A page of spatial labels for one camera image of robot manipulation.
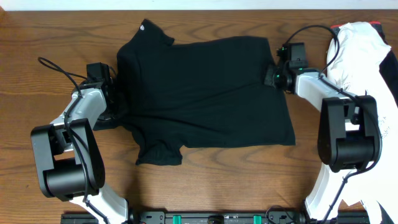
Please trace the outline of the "black t-shirt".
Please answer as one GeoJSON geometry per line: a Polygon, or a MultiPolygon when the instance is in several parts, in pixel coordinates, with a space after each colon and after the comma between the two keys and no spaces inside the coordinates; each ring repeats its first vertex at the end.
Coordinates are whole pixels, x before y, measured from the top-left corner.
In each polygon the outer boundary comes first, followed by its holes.
{"type": "Polygon", "coordinates": [[[264,37],[176,44],[150,20],[117,54],[118,126],[139,145],[137,164],[177,166],[181,147],[295,144],[284,92],[264,84],[274,64],[264,37]]]}

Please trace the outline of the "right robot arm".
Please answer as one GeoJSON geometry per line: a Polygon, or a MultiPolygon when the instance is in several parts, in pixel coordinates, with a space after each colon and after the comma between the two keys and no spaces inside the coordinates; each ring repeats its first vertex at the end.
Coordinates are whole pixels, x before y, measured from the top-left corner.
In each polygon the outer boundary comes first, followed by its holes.
{"type": "Polygon", "coordinates": [[[338,205],[350,178],[371,170],[381,156],[376,100],[354,96],[312,68],[271,65],[264,84],[291,91],[320,112],[317,181],[304,201],[300,223],[338,223],[338,205]]]}

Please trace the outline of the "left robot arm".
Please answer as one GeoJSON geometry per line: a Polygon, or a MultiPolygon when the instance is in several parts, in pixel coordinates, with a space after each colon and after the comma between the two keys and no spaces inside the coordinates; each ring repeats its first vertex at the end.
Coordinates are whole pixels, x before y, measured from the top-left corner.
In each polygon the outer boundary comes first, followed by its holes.
{"type": "Polygon", "coordinates": [[[41,192],[83,207],[98,223],[127,223],[128,202],[106,182],[93,128],[113,104],[114,87],[85,82],[63,113],[30,138],[41,192]]]}

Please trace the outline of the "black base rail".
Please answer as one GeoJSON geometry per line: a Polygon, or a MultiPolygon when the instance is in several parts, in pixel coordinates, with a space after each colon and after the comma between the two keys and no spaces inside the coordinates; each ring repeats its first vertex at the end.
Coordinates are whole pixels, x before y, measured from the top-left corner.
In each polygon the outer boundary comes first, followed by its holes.
{"type": "MultiPolygon", "coordinates": [[[[303,212],[270,208],[264,213],[165,213],[161,211],[129,214],[124,223],[140,224],[304,224],[321,223],[307,219],[303,212]]],[[[61,224],[93,224],[100,223],[88,213],[66,213],[61,216],[61,224]]],[[[366,212],[339,212],[337,217],[325,223],[369,224],[366,212]]]]}

